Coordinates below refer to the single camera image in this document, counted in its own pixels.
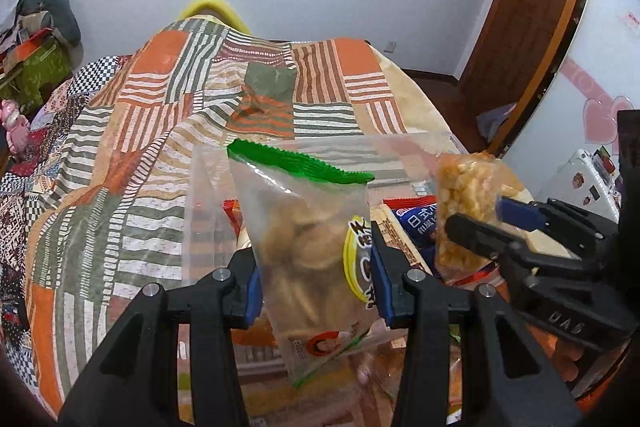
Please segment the right hand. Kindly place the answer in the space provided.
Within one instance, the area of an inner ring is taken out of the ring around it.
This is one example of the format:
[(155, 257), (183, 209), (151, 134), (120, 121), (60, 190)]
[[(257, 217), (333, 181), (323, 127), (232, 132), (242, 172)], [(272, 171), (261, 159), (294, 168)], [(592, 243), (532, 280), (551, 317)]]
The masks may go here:
[(584, 355), (584, 347), (559, 338), (546, 349), (546, 352), (563, 381), (570, 383), (577, 378), (577, 362)]

